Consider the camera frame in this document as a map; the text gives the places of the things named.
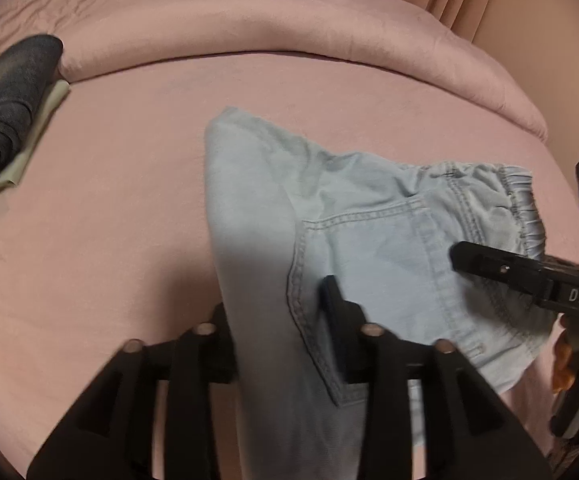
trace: bed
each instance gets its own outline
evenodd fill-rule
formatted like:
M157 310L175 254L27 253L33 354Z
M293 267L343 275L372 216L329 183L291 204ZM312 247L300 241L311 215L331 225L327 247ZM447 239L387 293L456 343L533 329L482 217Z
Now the bed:
M524 166L547 252L579 261L579 211L541 113L412 4L0 0L0 52L39 32L62 39L71 91L22 183L0 194L0 452L22 474L124 340L171 339L220 301L203 131L227 105L332 152ZM548 344L506 394L544 451L550 356ZM234 398L214 392L228 479L246 469Z

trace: folded gray jeans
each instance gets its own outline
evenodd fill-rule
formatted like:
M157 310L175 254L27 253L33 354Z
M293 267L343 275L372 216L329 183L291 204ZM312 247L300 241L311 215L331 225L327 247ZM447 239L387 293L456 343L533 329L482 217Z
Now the folded gray jeans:
M209 123L205 148L246 478L356 478L367 387L345 384L336 370L317 301L328 274L400 338L452 340L498 392L549 336L553 314L503 284L454 272L448 256L468 240L542 257L528 171L335 155L237 108ZM410 394L420 442L419 391Z

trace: gray fabric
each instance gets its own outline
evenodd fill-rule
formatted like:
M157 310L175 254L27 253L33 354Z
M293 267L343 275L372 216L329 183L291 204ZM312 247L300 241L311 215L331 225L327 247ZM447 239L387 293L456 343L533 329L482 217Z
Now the gray fabric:
M0 170L25 143L32 119L63 53L54 36L31 36L0 54Z
M335 155L236 108L209 124L205 143L207 217L236 343L250 478L356 478L367 390L336 371L317 308L328 274L401 338L454 341L499 392L546 341L553 314L454 272L448 256L459 240L542 256L526 170ZM420 442L417 390L412 404Z

